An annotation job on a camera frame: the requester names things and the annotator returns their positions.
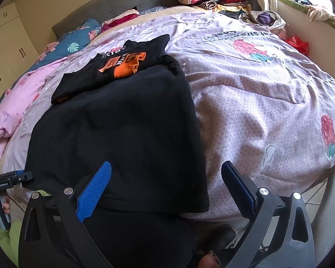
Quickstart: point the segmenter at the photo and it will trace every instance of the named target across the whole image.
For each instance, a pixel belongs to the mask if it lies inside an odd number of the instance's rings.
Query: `device handle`
[[[3,231],[10,230],[11,217],[4,213],[2,205],[5,203],[6,191],[0,191],[0,228]]]

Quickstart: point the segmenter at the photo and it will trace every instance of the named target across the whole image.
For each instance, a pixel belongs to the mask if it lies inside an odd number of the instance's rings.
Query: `blue textured pad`
[[[111,175],[112,166],[109,162],[105,161],[80,194],[77,200],[76,215],[81,223],[85,218],[89,218],[92,215]]]

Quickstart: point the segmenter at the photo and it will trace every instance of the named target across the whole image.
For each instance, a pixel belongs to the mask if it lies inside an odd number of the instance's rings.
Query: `silver screw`
[[[38,192],[34,192],[32,195],[31,195],[31,198],[33,199],[36,199],[40,196],[40,194]]]
[[[64,192],[65,195],[70,195],[70,194],[73,193],[73,188],[72,187],[68,187],[63,192]]]
[[[293,197],[295,199],[301,199],[302,198],[302,196],[300,195],[300,193],[293,193]]]
[[[263,194],[263,195],[267,195],[267,194],[269,194],[269,190],[266,189],[266,188],[264,188],[264,187],[260,188],[260,189],[259,189],[259,192],[260,192],[260,194]]]

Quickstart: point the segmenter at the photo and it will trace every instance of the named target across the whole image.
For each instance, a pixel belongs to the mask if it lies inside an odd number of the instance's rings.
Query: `fingernail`
[[[209,251],[209,254],[210,254],[211,258],[212,258],[218,265],[221,265],[220,259],[217,257],[217,255],[216,255],[212,250]]]

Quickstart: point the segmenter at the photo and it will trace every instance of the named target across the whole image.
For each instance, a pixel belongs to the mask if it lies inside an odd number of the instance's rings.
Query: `blue floral pillow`
[[[82,50],[97,37],[100,31],[101,25],[98,21],[89,18],[76,30],[63,34],[58,43],[49,44],[48,46],[51,45],[51,47],[45,48],[36,63],[31,66],[28,71],[33,71],[41,66]]]

